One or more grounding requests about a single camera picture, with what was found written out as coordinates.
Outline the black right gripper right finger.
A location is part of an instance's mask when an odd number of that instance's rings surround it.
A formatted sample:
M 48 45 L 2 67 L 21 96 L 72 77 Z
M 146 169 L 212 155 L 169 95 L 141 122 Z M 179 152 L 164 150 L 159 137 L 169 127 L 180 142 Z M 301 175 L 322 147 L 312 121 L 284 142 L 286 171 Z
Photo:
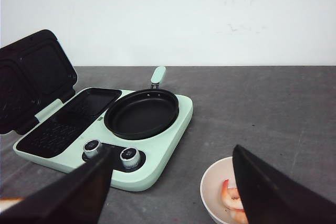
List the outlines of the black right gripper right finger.
M 335 223 L 335 203 L 241 145 L 234 147 L 233 168 L 249 223 Z

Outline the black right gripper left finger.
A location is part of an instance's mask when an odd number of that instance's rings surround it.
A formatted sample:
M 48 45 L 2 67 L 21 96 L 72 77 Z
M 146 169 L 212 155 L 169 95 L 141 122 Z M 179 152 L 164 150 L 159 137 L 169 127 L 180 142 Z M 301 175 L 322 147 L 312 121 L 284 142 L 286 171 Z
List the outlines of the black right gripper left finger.
M 1 223 L 97 223 L 113 171 L 103 150 L 60 180 L 1 213 Z

